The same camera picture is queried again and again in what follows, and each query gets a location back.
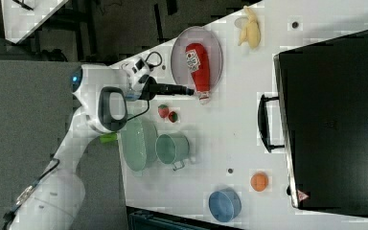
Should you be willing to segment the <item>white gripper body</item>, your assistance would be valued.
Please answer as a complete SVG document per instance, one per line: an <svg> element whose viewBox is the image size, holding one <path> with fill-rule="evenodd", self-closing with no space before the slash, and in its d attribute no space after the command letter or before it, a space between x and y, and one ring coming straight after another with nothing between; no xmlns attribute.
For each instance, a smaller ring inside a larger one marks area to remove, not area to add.
<svg viewBox="0 0 368 230"><path fill-rule="evenodd" d="M142 57L134 57L121 65L128 74L126 99L128 101L150 101L154 98L149 90L150 66Z"/></svg>

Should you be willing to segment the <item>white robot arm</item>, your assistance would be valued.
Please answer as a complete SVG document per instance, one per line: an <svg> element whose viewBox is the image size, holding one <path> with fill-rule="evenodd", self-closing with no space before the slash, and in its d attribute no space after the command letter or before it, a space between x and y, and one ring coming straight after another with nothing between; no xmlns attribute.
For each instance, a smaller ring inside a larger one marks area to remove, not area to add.
<svg viewBox="0 0 368 230"><path fill-rule="evenodd" d="M150 72L151 67L140 57L122 68L80 66L71 78L72 94L80 107L52 162L4 215L2 230L69 230L85 197L77 167L90 142L125 127L132 119L127 112L128 102L195 93L184 85L158 83Z"/></svg>

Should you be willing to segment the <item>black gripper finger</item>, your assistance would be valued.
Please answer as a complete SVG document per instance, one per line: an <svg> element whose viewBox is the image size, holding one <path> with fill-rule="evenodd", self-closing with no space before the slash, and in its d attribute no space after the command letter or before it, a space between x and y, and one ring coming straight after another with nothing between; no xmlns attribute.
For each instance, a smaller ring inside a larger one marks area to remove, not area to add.
<svg viewBox="0 0 368 230"><path fill-rule="evenodd" d="M186 89L186 90L173 90L173 91L157 91L156 95L184 95L184 96L193 96L195 91L193 89Z"/></svg>
<svg viewBox="0 0 368 230"><path fill-rule="evenodd" d="M157 90L182 90L183 88L185 88L182 85L165 84L165 83L157 83L155 87Z"/></svg>

